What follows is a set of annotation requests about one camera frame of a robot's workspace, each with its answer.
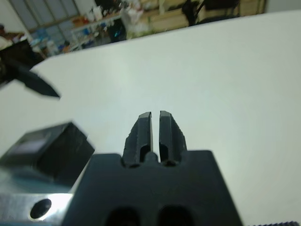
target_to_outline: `window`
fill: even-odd
[[[50,37],[56,45],[72,40],[71,18],[79,14],[74,0],[10,0],[32,37]]]

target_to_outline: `black cube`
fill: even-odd
[[[0,159],[14,173],[72,187],[94,148],[72,123],[26,133]]]

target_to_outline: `white tabletop surface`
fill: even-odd
[[[139,114],[171,112],[190,150],[213,150],[245,225],[301,221],[301,11],[244,17],[51,58],[62,94],[0,90],[0,153],[73,120],[96,153],[123,152]]]

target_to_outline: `black pointed object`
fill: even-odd
[[[187,151],[185,136],[171,113],[166,111],[160,112],[159,149],[163,164],[179,163],[181,153]]]
[[[19,65],[17,66],[17,70],[18,73],[16,79],[23,82],[26,87],[45,96],[60,98],[58,93],[37,74]]]
[[[13,79],[17,79],[23,82],[26,87],[36,91],[37,93],[45,96],[60,97],[58,93],[42,78],[40,78],[37,74],[30,72],[27,67],[22,66],[20,63],[9,60],[9,62],[5,62],[4,68],[5,75],[3,75],[2,79],[4,79],[6,83]]]
[[[126,167],[135,167],[144,161],[145,155],[153,151],[151,112],[139,115],[126,138],[122,155]]]

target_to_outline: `black chair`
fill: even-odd
[[[187,0],[184,5],[182,6],[182,12],[185,14],[189,26],[193,26],[196,24],[198,13],[200,10],[205,6],[206,10],[214,10],[214,9],[229,9],[232,8],[232,15],[231,16],[215,16],[210,18],[206,18],[203,21],[199,22],[198,24],[202,23],[208,23],[218,20],[224,20],[229,18],[234,18],[237,16],[234,16],[234,9],[238,6],[240,6],[239,0],[204,0],[202,4],[197,8],[197,5],[195,2],[192,2],[191,0]]]

